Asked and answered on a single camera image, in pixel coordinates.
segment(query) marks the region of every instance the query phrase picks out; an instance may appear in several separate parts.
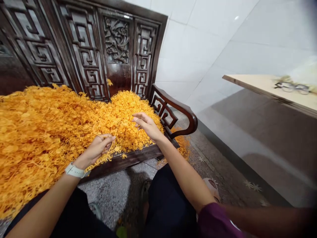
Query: person's left hand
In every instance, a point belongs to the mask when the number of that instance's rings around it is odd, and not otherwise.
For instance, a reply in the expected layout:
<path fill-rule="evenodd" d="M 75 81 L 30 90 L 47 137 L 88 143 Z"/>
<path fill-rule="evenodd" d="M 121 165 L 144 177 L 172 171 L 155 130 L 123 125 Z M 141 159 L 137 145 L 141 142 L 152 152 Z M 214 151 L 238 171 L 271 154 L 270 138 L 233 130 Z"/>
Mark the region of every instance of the person's left hand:
<path fill-rule="evenodd" d="M 85 170 L 110 149 L 115 138 L 110 134 L 96 136 L 88 148 L 73 162 L 73 165 Z"/>

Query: lens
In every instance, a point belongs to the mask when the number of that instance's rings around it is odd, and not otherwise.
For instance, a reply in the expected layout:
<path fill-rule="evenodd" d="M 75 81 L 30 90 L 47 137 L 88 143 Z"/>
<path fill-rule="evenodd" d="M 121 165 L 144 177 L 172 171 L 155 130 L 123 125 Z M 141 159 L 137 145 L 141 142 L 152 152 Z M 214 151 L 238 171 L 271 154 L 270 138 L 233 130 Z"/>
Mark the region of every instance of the lens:
<path fill-rule="evenodd" d="M 300 94 L 309 94 L 309 87 L 306 85 L 296 85 L 296 89 L 299 91 Z"/>
<path fill-rule="evenodd" d="M 292 92 L 294 90 L 294 86 L 291 83 L 287 83 L 287 82 L 282 82 L 281 83 L 282 89 L 285 92 Z"/>

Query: purple sleeve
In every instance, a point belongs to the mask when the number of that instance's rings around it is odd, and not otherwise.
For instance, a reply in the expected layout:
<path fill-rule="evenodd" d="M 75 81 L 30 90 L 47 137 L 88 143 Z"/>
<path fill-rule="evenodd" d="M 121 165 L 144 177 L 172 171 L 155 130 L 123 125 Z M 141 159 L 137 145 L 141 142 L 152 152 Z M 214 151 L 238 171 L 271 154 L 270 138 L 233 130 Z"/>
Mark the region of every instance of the purple sleeve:
<path fill-rule="evenodd" d="M 200 237 L 234 237 L 242 238 L 242 232 L 227 217 L 223 208 L 217 203 L 206 205 L 198 216 Z"/>

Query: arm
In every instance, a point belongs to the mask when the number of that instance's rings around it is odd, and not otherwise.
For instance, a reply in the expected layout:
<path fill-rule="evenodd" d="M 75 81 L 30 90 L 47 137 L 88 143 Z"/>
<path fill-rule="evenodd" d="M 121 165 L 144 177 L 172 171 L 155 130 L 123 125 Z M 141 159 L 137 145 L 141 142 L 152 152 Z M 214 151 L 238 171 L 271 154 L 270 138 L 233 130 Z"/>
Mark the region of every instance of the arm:
<path fill-rule="evenodd" d="M 160 132 L 154 121 L 145 113 L 133 114 L 138 129 L 142 128 L 161 149 L 175 178 L 188 201 L 197 213 L 209 204 L 216 202 L 207 185 L 195 169 L 183 158 L 172 143 Z"/>
<path fill-rule="evenodd" d="M 110 134 L 97 136 L 73 165 L 85 170 L 110 148 L 114 139 Z M 63 174 L 6 237 L 49 237 L 79 180 L 78 177 Z"/>
<path fill-rule="evenodd" d="M 313 210 L 310 208 L 240 208 L 219 204 L 240 229 L 257 237 L 302 237 Z"/>

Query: white smartwatch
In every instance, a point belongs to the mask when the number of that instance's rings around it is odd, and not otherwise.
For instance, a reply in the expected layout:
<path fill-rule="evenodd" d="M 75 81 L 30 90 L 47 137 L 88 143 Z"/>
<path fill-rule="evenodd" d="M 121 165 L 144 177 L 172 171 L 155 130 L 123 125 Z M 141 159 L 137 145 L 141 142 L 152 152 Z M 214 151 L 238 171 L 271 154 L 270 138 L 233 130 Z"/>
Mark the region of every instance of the white smartwatch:
<path fill-rule="evenodd" d="M 73 165 L 73 162 L 71 162 L 65 169 L 66 174 L 78 177 L 78 178 L 84 178 L 87 177 L 90 174 L 90 171 L 85 173 L 85 170 L 81 170 L 77 168 L 75 165 Z"/>

